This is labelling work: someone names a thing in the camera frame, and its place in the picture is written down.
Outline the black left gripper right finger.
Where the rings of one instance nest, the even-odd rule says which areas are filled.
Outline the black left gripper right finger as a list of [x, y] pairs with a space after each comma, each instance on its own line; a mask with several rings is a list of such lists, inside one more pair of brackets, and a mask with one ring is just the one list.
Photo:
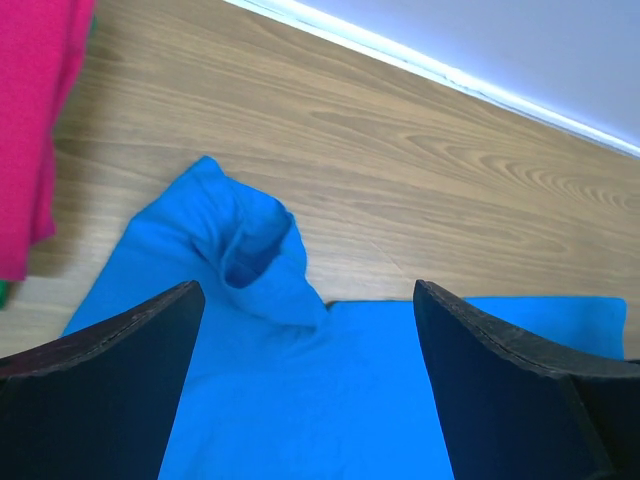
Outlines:
[[416, 327], [458, 479], [635, 479], [639, 365], [583, 353], [418, 281]]

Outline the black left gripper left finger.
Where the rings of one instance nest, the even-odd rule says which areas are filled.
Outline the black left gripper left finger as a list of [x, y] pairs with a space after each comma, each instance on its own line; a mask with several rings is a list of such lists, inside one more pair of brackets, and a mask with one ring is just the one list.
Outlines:
[[2, 478], [157, 478], [204, 306], [183, 282], [2, 358]]

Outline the blue t-shirt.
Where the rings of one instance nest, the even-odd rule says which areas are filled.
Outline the blue t-shirt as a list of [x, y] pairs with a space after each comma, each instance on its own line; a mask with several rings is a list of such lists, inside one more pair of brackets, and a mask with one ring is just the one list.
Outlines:
[[129, 223], [67, 325], [182, 281], [205, 310], [164, 479], [448, 479], [408, 301], [323, 303], [293, 216], [200, 159]]

